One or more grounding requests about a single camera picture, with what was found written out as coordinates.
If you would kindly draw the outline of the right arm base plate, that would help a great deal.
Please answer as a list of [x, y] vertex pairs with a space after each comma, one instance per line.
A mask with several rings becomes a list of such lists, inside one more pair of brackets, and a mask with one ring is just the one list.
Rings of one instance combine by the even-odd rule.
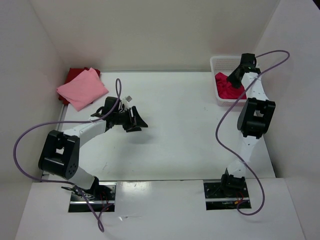
[[241, 203], [239, 209], [251, 209], [251, 202], [246, 183], [241, 189], [232, 190], [225, 194], [220, 181], [204, 181], [204, 197], [207, 211], [213, 210], [236, 210], [237, 205]]

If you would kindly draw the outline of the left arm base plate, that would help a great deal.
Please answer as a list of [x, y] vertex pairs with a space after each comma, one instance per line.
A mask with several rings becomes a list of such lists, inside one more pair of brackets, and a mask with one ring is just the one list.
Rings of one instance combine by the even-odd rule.
[[[93, 210], [98, 213], [103, 208], [104, 212], [114, 212], [115, 211], [115, 199], [117, 183], [115, 181], [102, 181], [99, 183], [103, 186], [103, 191], [97, 197], [89, 196], [85, 193], [88, 202], [90, 203]], [[70, 187], [63, 187], [63, 189], [71, 192], [68, 212], [69, 213], [88, 213], [90, 208], [88, 207], [85, 199], [78, 193], [77, 190]]]

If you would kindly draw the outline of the dark red t shirt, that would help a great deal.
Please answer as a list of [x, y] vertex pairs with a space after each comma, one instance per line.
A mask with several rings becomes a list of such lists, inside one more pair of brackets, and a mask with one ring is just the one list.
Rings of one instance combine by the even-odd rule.
[[[74, 78], [76, 78], [79, 74], [81, 74], [83, 71], [89, 71], [90, 69], [88, 67], [84, 68], [70, 68], [69, 72], [67, 74], [67, 77], [64, 81], [64, 85], [71, 82]], [[64, 106], [69, 105], [69, 101], [66, 100], [62, 95], [59, 94], [58, 99], [62, 102]]]

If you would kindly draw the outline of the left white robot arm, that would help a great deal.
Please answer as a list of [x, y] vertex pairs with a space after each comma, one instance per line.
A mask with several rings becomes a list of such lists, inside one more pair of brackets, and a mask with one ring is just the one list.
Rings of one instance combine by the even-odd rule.
[[79, 124], [65, 131], [52, 130], [45, 140], [38, 167], [40, 170], [69, 180], [74, 187], [71, 190], [78, 196], [79, 187], [82, 194], [89, 200], [97, 200], [110, 192], [110, 189], [100, 185], [99, 179], [79, 166], [80, 148], [93, 138], [104, 134], [113, 126], [122, 126], [127, 132], [138, 132], [147, 128], [148, 124], [140, 117], [137, 108], [132, 106], [120, 110], [116, 107], [108, 116], [110, 107], [100, 107], [90, 116], [88, 123]]

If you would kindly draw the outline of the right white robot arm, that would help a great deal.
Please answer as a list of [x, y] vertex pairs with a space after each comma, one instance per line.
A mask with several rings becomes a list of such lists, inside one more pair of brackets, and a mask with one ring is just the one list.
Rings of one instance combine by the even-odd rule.
[[254, 148], [268, 131], [276, 109], [276, 103], [269, 100], [265, 94], [261, 75], [259, 68], [240, 65], [228, 77], [233, 87], [244, 87], [246, 102], [236, 125], [242, 134], [239, 152], [230, 151], [235, 154], [236, 160], [228, 165], [219, 184], [219, 191], [225, 197], [230, 197], [244, 188], [247, 171], [253, 171], [249, 164]]

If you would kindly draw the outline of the magenta t shirt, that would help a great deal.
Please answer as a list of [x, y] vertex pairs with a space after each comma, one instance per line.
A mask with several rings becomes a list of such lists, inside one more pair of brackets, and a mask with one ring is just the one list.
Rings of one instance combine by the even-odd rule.
[[233, 88], [231, 83], [227, 81], [227, 76], [222, 72], [215, 75], [215, 82], [218, 96], [225, 100], [236, 100], [244, 91], [242, 86], [239, 89]]

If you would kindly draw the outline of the light pink t shirt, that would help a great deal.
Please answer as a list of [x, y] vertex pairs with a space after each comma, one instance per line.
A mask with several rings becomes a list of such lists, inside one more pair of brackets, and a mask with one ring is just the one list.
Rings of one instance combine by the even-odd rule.
[[101, 72], [95, 68], [83, 71], [67, 84], [56, 89], [78, 112], [95, 100], [106, 95], [109, 90], [100, 79]]

